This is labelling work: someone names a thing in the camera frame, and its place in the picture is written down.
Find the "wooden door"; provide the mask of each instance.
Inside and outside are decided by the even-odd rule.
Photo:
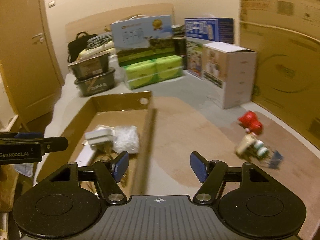
[[[0,71],[24,123],[52,111],[61,91],[42,20],[39,0],[0,0]]]

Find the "black bag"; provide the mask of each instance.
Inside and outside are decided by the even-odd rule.
[[[97,36],[97,34],[89,35],[86,32],[78,33],[76,35],[76,39],[74,41],[71,41],[68,44],[68,51],[69,51],[68,62],[71,63],[76,61],[77,57],[79,56],[79,53],[88,46],[88,39],[91,39],[95,36]]]

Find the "bag handle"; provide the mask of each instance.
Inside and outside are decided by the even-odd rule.
[[[146,18],[146,17],[149,17],[149,16],[140,14],[140,15],[135,15],[135,16],[131,17],[129,20],[133,20],[133,19],[135,19],[136,17]]]
[[[89,36],[89,34],[87,32],[80,32],[76,35],[76,40],[79,38],[79,35],[81,34],[85,34],[85,36]]]
[[[115,21],[114,23],[119,23],[119,22],[122,22],[122,21],[133,20],[133,19],[135,19],[136,17],[145,18],[145,17],[149,17],[149,16],[147,16],[147,15],[142,15],[142,14],[138,14],[138,15],[132,16],[132,17],[129,18],[129,19],[117,20],[117,21]]]

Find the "plastic bag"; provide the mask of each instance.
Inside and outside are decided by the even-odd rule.
[[[139,135],[137,127],[116,126],[115,136],[113,139],[113,150],[120,154],[123,151],[128,153],[138,153],[139,151]]]
[[[27,177],[31,178],[33,176],[33,163],[15,164],[14,169],[20,174],[25,175]]]

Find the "white packaging box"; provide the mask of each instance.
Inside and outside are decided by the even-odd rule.
[[[222,109],[251,100],[257,53],[233,44],[203,45],[203,78],[216,86],[213,100]]]

